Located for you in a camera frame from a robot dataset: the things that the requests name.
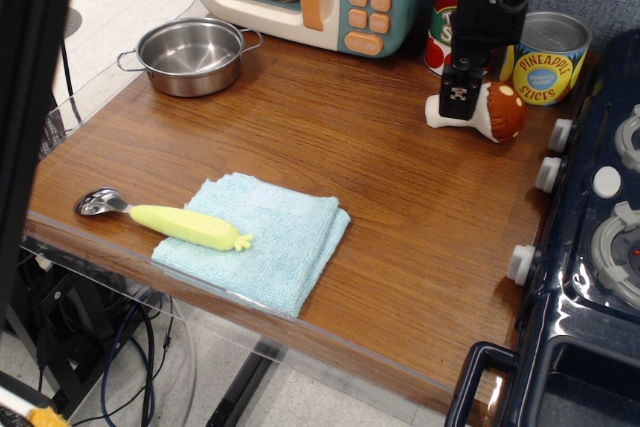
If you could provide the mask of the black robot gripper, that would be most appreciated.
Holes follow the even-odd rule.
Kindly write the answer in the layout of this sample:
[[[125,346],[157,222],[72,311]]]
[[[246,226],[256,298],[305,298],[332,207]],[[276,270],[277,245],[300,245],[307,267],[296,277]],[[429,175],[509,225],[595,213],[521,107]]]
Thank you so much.
[[[520,40],[530,0],[458,0],[451,18],[453,27],[452,65],[441,76],[439,114],[456,117],[455,87],[462,90],[458,101],[461,118],[470,120],[483,83],[484,66],[493,50]]]

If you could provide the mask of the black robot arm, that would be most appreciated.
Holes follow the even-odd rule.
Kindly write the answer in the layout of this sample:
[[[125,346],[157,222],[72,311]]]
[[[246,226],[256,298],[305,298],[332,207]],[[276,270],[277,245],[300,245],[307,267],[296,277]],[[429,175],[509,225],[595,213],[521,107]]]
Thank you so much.
[[[39,162],[67,1],[3,0],[17,21],[1,31],[10,51],[1,177],[12,185],[3,199],[13,229],[281,342],[514,342],[522,291],[506,266],[546,205],[533,182],[551,112],[529,110],[505,145],[432,129],[424,104],[439,82],[411,51],[376,61],[268,38],[224,92],[179,99],[137,79]],[[296,318],[171,278],[150,261],[157,234],[71,210],[96,184],[181,204],[236,171],[335,196],[351,216]]]

